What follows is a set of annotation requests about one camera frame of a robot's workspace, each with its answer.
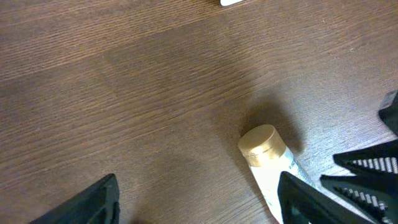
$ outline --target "black plastic object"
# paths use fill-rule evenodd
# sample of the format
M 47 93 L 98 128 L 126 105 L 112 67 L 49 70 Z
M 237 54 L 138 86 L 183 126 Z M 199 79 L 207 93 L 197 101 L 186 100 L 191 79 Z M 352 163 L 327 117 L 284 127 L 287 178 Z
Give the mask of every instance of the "black plastic object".
M 386 95 L 380 106 L 379 117 L 398 136 L 398 90 Z
M 31 223 L 119 223 L 119 187 L 108 174 L 73 198 Z
M 398 140 L 335 154 L 336 164 L 357 176 L 321 176 L 322 186 L 375 223 L 398 223 Z
M 284 224 L 371 223 L 286 171 L 280 175 L 278 197 Z

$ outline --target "wood grain surface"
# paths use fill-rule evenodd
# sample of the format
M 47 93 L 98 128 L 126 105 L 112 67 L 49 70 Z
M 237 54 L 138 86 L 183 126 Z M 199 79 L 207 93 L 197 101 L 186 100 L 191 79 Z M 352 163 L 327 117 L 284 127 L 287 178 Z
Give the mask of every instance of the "wood grain surface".
M 0 12 L 0 223 L 108 173 L 121 223 L 275 223 L 237 147 L 248 129 L 273 124 L 319 187 L 347 174 L 332 154 L 394 139 L 376 113 L 398 88 L 397 1 L 20 0 Z

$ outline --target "white object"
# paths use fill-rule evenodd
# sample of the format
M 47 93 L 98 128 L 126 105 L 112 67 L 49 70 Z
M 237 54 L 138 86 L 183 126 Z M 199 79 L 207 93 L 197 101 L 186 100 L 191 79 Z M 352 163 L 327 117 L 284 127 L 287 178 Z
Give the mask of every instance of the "white object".
M 249 164 L 269 210 L 279 223 L 283 223 L 278 197 L 280 173 L 290 172 L 313 188 L 316 188 L 315 184 L 294 159 L 292 151 L 272 125 L 265 124 L 250 130 L 241 138 L 238 146 Z
M 280 209 L 278 197 L 278 184 L 282 171 L 290 172 L 300 180 L 316 188 L 308 174 L 294 159 L 292 151 L 287 147 L 285 153 L 283 153 L 279 159 L 275 159 L 268 165 L 262 167 L 250 166 L 250 169 L 267 202 L 269 210 L 279 223 L 283 223 L 282 210 Z
M 235 3 L 240 2 L 240 1 L 243 1 L 243 0 L 221 0 L 221 5 L 222 6 L 229 6 L 229 5 L 235 4 Z

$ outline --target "gold cap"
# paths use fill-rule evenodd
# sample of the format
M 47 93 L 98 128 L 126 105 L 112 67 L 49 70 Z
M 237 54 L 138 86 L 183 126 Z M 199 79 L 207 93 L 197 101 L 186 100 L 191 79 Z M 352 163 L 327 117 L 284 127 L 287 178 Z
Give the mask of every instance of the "gold cap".
M 238 147 L 250 166 L 260 167 L 278 159 L 286 150 L 275 127 L 270 124 L 260 125 L 246 133 L 239 140 Z

